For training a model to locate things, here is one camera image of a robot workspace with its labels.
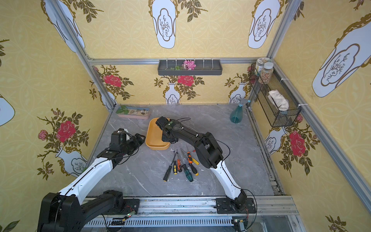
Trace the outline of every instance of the black wire basket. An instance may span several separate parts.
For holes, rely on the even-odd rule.
[[[251,65],[251,72],[250,72],[250,84],[262,105],[265,115],[268,118],[269,124],[272,127],[284,127],[284,126],[292,126],[296,117],[301,111],[301,107],[299,107],[299,103],[294,98],[292,93],[289,91],[287,86],[281,81],[278,77],[276,71],[273,72],[272,78],[268,82],[268,84],[261,84],[259,82],[258,76],[254,74],[255,64]],[[269,100],[269,91],[271,90],[278,90],[280,94],[282,94],[289,102],[289,109],[286,111],[278,110],[279,106],[274,102],[273,103]]]

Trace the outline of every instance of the white towel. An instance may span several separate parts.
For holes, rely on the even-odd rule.
[[[289,109],[289,101],[278,90],[269,91],[268,98],[273,105],[278,106],[278,110],[286,111]]]

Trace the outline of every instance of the zip tie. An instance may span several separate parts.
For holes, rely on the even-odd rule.
[[[298,104],[298,108],[299,108],[300,106],[302,106],[302,105],[308,105],[308,104]]]
[[[281,78],[281,80],[279,81],[279,83],[281,83],[282,80],[288,80],[288,78]]]

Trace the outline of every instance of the gray marble table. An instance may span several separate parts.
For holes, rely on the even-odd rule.
[[[119,128],[128,129],[130,134],[147,134],[148,124],[155,117],[192,118],[183,122],[184,125],[200,133],[210,132],[213,136],[228,144],[231,155],[225,163],[233,178],[241,188],[249,189],[254,195],[273,195],[266,169],[257,146],[249,119],[244,112],[242,122],[234,124],[229,120],[230,113],[236,105],[149,105],[151,116],[148,120],[120,118],[114,113],[109,119],[104,134],[99,141],[93,158],[109,146],[111,134]],[[220,144],[223,155],[228,154],[228,148]],[[106,190],[122,191],[124,196],[222,196],[224,189],[211,170],[195,165],[199,172],[194,181],[189,182],[184,172],[170,174],[169,181],[164,182],[167,170],[173,156],[173,150],[180,148],[191,149],[191,146],[179,140],[171,144],[170,148],[162,151],[149,149],[143,144],[139,152],[126,163],[116,166],[103,177],[92,189],[89,196],[97,196]]]

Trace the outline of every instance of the glass jar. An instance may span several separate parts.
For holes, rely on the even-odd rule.
[[[255,65],[255,70],[254,70],[255,76],[260,76],[260,71],[263,69],[264,64],[266,62],[272,62],[272,60],[269,59],[268,57],[261,57],[256,60],[256,65]]]
[[[273,63],[266,62],[260,71],[259,83],[268,84],[273,74]]]

